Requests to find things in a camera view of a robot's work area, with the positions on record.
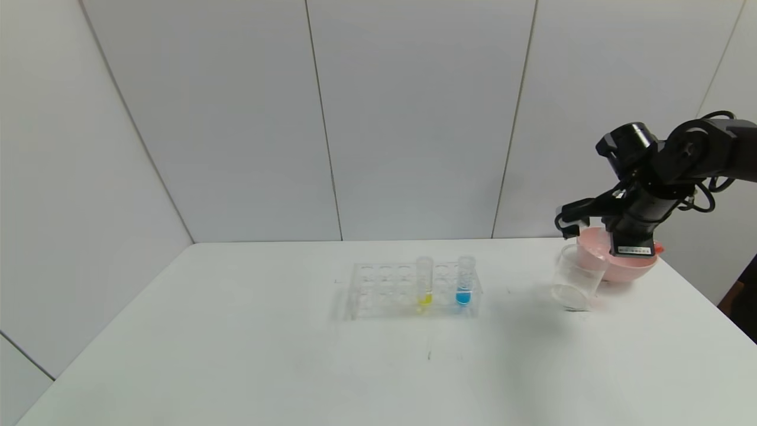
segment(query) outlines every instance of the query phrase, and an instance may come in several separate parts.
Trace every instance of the pink bowl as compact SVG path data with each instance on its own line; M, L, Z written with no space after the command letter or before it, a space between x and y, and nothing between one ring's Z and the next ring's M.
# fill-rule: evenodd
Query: pink bowl
M581 231L578 245L590 251L606 255L610 266L604 276L605 281L627 283L646 274L657 263L657 255L651 258L619 258L610 255L609 241L604 228L591 227Z

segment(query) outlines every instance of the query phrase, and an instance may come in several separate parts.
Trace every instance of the robotic arm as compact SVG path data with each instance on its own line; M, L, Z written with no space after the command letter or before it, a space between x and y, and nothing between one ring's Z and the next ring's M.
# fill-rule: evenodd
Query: robotic arm
M617 256L654 256L654 230L676 208L707 213L715 209L713 193L736 179L757 182L757 124L729 111L687 121L667 140L657 140L644 123L626 124L607 133L597 153L608 159L618 183L596 198L558 208L555 226L567 239L578 236L581 222L601 217L610 254ZM718 185L719 177L727 179ZM694 204L696 188L708 207Z

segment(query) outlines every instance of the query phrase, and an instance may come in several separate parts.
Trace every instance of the white wall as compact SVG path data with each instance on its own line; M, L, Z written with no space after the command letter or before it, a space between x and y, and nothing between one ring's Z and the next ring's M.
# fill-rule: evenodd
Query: white wall
M310 0L345 240L489 238L534 0Z
M13 426L52 384L37 367L0 337L0 424Z
M195 241L339 240L304 0L85 0Z
M0 320L57 377L190 239L79 5L2 7Z
M725 109L757 122L755 76L757 1L747 0L699 115ZM757 183L736 182L715 201L706 215L676 212L656 237L667 247L663 258L718 303L757 253Z
M617 182L594 146L694 118L741 0L540 0L495 237L555 236L555 209Z

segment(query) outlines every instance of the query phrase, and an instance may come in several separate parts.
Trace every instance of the white table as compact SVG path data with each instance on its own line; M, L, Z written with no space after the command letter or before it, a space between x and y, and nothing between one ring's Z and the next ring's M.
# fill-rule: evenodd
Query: white table
M594 312L549 309L564 244L198 244L19 424L755 424L757 346L716 307L660 262ZM353 263L466 253L478 318L344 320Z

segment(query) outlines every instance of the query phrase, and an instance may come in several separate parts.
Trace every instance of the label sticker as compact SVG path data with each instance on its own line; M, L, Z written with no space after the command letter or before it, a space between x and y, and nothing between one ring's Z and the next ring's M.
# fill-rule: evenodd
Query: label sticker
M626 255L652 255L652 249L649 247L618 246L618 253Z

